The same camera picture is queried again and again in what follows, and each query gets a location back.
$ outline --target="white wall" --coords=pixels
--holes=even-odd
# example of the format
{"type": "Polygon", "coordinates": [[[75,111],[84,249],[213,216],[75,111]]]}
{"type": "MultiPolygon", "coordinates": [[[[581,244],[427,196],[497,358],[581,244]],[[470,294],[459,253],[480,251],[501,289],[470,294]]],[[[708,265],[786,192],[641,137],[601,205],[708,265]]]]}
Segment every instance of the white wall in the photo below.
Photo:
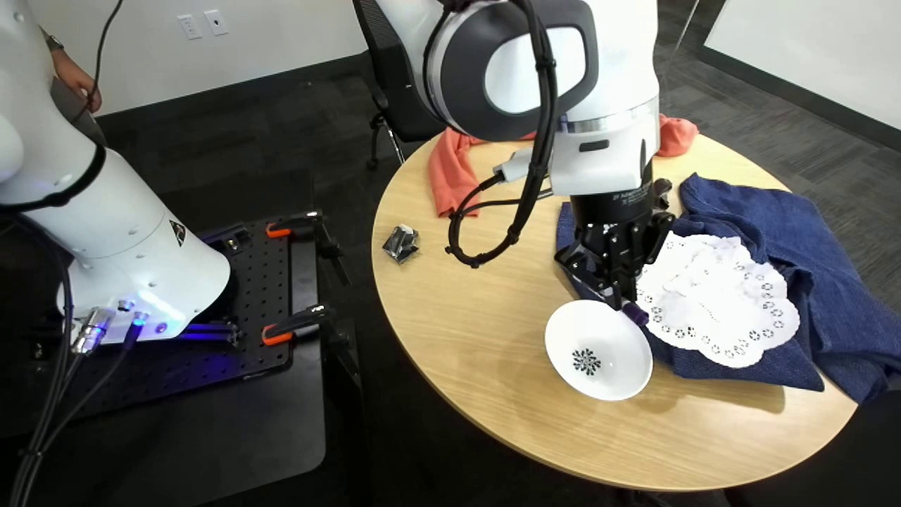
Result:
{"type": "Polygon", "coordinates": [[[725,0],[708,49],[901,130],[901,0],[725,0]]]}
{"type": "MultiPolygon", "coordinates": [[[[114,0],[31,0],[35,20],[93,71],[114,0]]],[[[306,68],[365,49],[348,0],[123,0],[104,50],[104,111],[306,68]],[[176,15],[220,8],[224,36],[184,40],[176,15]]]]}

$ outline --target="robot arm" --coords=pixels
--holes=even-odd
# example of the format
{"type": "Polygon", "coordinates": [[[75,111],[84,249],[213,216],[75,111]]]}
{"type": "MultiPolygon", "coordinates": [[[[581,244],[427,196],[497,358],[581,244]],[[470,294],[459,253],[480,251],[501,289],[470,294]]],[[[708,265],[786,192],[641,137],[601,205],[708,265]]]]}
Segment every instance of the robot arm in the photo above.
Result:
{"type": "Polygon", "coordinates": [[[545,101],[558,101],[542,172],[553,195],[572,196],[577,215],[577,251],[558,260],[572,271],[590,265],[597,289],[611,294],[614,303],[619,294],[629,296],[663,227],[657,192],[666,187],[649,184],[657,149],[655,0],[377,3],[418,74],[425,103],[452,130],[511,140],[535,133],[545,101]],[[545,29],[553,98],[538,94],[525,6],[545,29]]]}
{"type": "Polygon", "coordinates": [[[0,0],[0,210],[28,216],[73,256],[73,344],[114,344],[135,327],[138,341],[176,337],[224,289],[231,265],[117,153],[59,116],[49,82],[28,3],[0,0]]]}

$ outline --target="small bowl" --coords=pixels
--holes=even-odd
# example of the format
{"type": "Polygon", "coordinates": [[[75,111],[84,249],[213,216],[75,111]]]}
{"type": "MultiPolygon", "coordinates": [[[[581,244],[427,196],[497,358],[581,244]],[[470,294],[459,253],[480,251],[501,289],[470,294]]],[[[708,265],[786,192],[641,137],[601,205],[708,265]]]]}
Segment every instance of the small bowl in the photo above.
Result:
{"type": "Polygon", "coordinates": [[[590,298],[558,308],[542,347],[558,375],[593,401],[627,401],[653,372],[645,332],[625,312],[590,298]]]}

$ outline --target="wooden table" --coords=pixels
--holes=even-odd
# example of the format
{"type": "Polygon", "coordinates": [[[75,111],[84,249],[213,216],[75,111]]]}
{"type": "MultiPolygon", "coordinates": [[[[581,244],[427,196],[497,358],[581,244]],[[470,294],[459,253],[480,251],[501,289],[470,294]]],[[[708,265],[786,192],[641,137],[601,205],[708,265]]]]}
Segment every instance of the wooden table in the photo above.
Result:
{"type": "MultiPolygon", "coordinates": [[[[470,153],[483,177],[517,144],[470,153]]],[[[563,201],[542,201],[501,260],[470,271],[448,244],[448,219],[432,215],[427,157],[414,153],[387,184],[370,236],[373,284],[384,318],[432,388],[470,423],[510,447],[590,482],[636,491],[719,491],[781,472],[824,447],[856,402],[824,379],[801,391],[735,379],[684,379],[655,364],[646,388],[625,402],[598,402],[567,388],[542,351],[542,327],[572,302],[553,267],[553,226],[563,201]],[[396,265],[383,253],[393,226],[418,230],[418,253],[396,265]]],[[[655,161],[673,184],[688,172],[743,187],[781,188],[736,153],[697,137],[676,161],[655,161]]],[[[470,253],[491,249],[510,210],[483,210],[462,227],[470,253]]]]}

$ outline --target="black wire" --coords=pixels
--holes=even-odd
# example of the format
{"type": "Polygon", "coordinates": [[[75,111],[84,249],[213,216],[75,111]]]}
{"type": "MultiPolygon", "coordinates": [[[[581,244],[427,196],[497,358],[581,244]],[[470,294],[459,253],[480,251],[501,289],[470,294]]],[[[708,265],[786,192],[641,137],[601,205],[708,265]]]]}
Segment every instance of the black wire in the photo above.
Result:
{"type": "Polygon", "coordinates": [[[114,0],[110,18],[106,18],[106,23],[104,23],[101,40],[97,40],[94,53],[93,53],[93,85],[90,85],[90,89],[87,89],[84,108],[77,111],[77,116],[73,118],[73,125],[90,111],[94,94],[101,89],[106,34],[110,34],[111,20],[117,18],[120,3],[123,3],[123,0],[114,0]]]}
{"type": "Polygon", "coordinates": [[[56,429],[49,430],[45,447],[49,447],[56,443],[56,436],[63,430],[68,423],[73,423],[73,416],[111,379],[111,375],[120,370],[123,358],[135,350],[141,336],[141,327],[128,327],[128,332],[120,341],[117,356],[111,358],[111,364],[106,367],[104,377],[97,377],[68,410],[63,416],[59,416],[56,429]]]}
{"type": "Polygon", "coordinates": [[[472,205],[467,205],[467,208],[462,208],[462,215],[472,215],[472,210],[477,210],[477,208],[497,208],[497,205],[517,205],[520,201],[483,201],[483,202],[472,202],[472,205]]]}
{"type": "Polygon", "coordinates": [[[73,370],[77,367],[77,360],[68,364],[68,358],[69,358],[68,337],[73,332],[69,275],[68,275],[68,267],[59,261],[59,256],[52,256],[52,265],[59,267],[59,275],[61,275],[61,341],[56,350],[56,367],[52,367],[52,377],[49,377],[45,402],[41,402],[41,410],[39,410],[35,429],[31,434],[31,443],[25,447],[25,456],[18,463],[18,470],[17,470],[10,494],[8,494],[10,507],[28,503],[28,498],[31,498],[34,477],[45,460],[45,436],[49,430],[49,423],[52,423],[52,413],[61,402],[61,395],[68,391],[68,379],[69,379],[73,370]]]}
{"type": "Polygon", "coordinates": [[[517,233],[528,222],[531,208],[538,202],[538,195],[539,195],[539,187],[542,187],[542,177],[545,177],[545,168],[548,168],[552,144],[553,144],[553,118],[558,118],[553,50],[552,50],[552,41],[545,36],[542,23],[538,20],[538,15],[531,8],[531,0],[511,0],[511,3],[525,15],[525,23],[528,23],[535,74],[538,74],[538,87],[539,87],[538,133],[535,133],[535,144],[531,144],[528,174],[525,174],[522,192],[520,192],[520,202],[517,202],[515,216],[511,216],[511,222],[505,227],[505,236],[496,249],[470,256],[459,244],[459,227],[462,227],[462,219],[467,216],[467,210],[465,210],[467,201],[472,201],[477,192],[496,187],[497,184],[496,177],[477,184],[465,196],[465,202],[451,215],[448,249],[443,251],[452,253],[459,261],[465,261],[470,267],[477,267],[477,265],[501,256],[510,244],[517,241],[517,233]]]}

